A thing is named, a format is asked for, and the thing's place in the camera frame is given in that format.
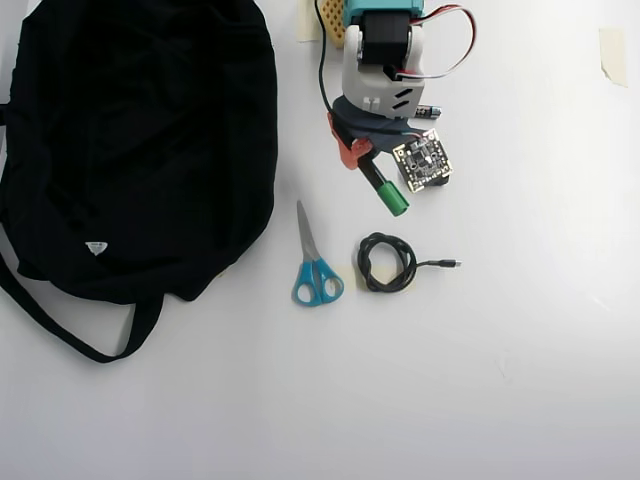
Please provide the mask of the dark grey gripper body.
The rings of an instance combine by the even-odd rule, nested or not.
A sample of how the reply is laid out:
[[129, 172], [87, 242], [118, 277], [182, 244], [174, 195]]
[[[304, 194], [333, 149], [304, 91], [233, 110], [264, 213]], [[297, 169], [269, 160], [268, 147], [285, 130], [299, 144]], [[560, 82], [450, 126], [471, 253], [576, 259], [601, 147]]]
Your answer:
[[372, 144], [376, 138], [399, 137], [401, 145], [414, 141], [425, 133], [424, 130], [412, 128], [406, 118], [391, 119], [365, 112], [352, 105], [345, 96], [338, 97], [333, 102], [332, 109], [338, 121], [353, 137], [368, 138]]

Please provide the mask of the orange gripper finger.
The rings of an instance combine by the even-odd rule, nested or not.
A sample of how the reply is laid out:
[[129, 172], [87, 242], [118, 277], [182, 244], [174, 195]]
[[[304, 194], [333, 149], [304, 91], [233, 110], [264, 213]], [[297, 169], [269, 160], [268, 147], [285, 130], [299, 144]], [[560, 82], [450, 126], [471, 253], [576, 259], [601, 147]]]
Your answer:
[[349, 170], [357, 169], [359, 159], [373, 149], [373, 144], [368, 138], [353, 137], [348, 129], [336, 119], [334, 114], [328, 113], [327, 119], [331, 133], [337, 141], [343, 165]]

